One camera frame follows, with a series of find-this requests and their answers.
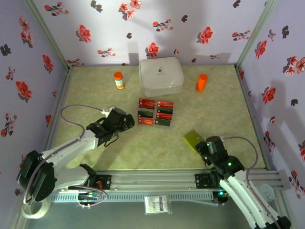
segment orange bottle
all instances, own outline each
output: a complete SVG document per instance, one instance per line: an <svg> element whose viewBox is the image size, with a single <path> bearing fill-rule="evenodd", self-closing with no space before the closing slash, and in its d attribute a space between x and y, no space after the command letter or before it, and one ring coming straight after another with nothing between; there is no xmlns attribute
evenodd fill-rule
<svg viewBox="0 0 305 229"><path fill-rule="evenodd" d="M122 72L115 72L113 76L114 76L114 81L115 81L116 87L118 89L125 88Z"/></svg>
<svg viewBox="0 0 305 229"><path fill-rule="evenodd" d="M201 74L197 81L196 90L202 92L204 90L207 81L208 81L208 76L206 74Z"/></svg>

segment yellow-green sponge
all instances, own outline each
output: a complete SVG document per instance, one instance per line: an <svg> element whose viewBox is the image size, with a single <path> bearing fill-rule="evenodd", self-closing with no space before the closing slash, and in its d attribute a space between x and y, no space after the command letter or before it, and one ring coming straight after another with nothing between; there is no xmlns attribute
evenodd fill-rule
<svg viewBox="0 0 305 229"><path fill-rule="evenodd" d="M183 136L183 139L187 142L187 144L193 149L195 153L197 153L196 145L204 139L195 131L192 130Z"/></svg>

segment orange cylinder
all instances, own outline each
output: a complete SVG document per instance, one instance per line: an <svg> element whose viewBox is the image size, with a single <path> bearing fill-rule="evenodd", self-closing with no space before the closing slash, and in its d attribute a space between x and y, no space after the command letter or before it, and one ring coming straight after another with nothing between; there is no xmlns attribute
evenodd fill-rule
<svg viewBox="0 0 305 229"><path fill-rule="evenodd" d="M206 74L201 74L197 81L196 90L202 92L204 90L207 81L208 81L208 76Z"/></svg>

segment pill bottle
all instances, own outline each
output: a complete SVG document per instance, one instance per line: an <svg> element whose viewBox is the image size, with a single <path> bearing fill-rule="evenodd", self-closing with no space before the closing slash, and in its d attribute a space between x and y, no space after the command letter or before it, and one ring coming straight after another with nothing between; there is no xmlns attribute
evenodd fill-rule
<svg viewBox="0 0 305 229"><path fill-rule="evenodd" d="M114 73L113 76L114 76L114 81L115 81L116 87L118 89L123 89L125 87L125 84L124 84L122 72L116 72L116 73Z"/></svg>

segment bottle cap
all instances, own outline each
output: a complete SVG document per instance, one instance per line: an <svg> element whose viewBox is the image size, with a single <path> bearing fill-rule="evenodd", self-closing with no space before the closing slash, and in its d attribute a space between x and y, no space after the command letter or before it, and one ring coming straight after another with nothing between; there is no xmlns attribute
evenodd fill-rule
<svg viewBox="0 0 305 229"><path fill-rule="evenodd" d="M208 81L208 76L206 74L201 74L198 78L196 90L202 92L204 90L207 81Z"/></svg>
<svg viewBox="0 0 305 229"><path fill-rule="evenodd" d="M114 73L114 78L115 80L121 80L123 78L123 73L122 72L116 72Z"/></svg>

